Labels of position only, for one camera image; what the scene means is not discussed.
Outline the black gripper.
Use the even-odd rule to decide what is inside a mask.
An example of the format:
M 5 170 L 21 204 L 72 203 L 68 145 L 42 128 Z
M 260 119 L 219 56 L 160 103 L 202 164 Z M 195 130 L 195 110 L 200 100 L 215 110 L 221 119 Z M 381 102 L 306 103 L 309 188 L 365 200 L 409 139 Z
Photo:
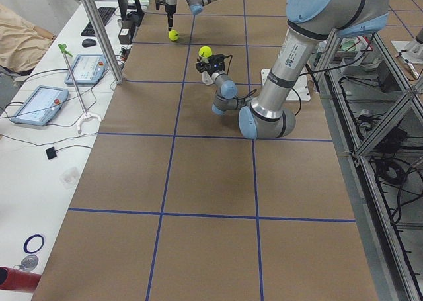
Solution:
M 218 64 L 216 63 L 206 63 L 201 60 L 197 60 L 195 64 L 196 70 L 199 73 L 206 72 L 207 75 L 212 76 L 215 72 L 218 71 Z
M 173 15 L 175 14 L 175 5 L 166 4 L 165 11 L 168 18 L 168 31 L 173 29 Z

